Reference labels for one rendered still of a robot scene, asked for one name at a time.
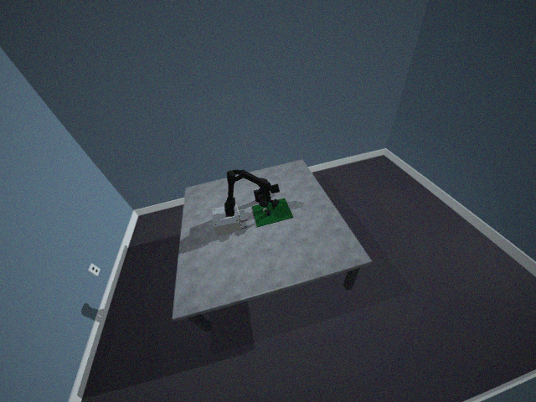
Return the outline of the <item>green circuit board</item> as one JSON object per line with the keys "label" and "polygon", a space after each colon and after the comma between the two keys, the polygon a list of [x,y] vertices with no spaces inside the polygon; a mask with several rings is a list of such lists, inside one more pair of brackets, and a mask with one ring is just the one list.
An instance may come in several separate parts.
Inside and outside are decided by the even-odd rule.
{"label": "green circuit board", "polygon": [[[259,204],[252,206],[257,227],[293,218],[286,199],[281,198],[277,200],[279,200],[279,203],[277,207],[274,207],[274,209],[272,208],[272,203],[270,202],[268,203],[267,207],[262,207]],[[267,215],[267,209],[271,211],[270,216]]]}

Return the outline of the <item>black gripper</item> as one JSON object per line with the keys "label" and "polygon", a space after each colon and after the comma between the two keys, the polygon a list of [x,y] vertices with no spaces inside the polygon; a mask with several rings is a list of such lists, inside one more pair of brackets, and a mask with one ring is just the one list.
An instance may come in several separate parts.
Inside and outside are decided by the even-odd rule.
{"label": "black gripper", "polygon": [[274,209],[274,207],[277,207],[278,203],[279,203],[279,200],[277,199],[274,199],[274,200],[271,200],[271,194],[269,196],[263,196],[263,195],[258,195],[255,199],[256,202],[260,202],[260,200],[262,199],[262,197],[264,198],[268,198],[269,202],[272,203],[272,208]]}

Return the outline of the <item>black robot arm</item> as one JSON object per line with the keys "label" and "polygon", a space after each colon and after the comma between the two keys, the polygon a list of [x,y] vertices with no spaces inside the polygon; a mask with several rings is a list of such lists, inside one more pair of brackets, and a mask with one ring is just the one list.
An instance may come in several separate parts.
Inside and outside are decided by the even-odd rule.
{"label": "black robot arm", "polygon": [[[239,174],[237,177],[235,174]],[[239,181],[240,179],[245,178],[253,183],[256,183],[260,188],[260,192],[262,192],[263,196],[269,196],[270,191],[271,193],[279,193],[280,189],[278,187],[278,184],[271,185],[266,179],[264,178],[258,178],[255,175],[246,172],[245,170],[230,170],[227,172],[227,181],[228,181],[228,198],[226,202],[224,203],[224,211],[226,213],[226,217],[234,216],[235,214],[235,198],[233,198],[234,194],[234,184],[236,181]],[[267,207],[269,203],[268,198],[262,197],[262,199],[259,202],[259,205],[262,207]]]}

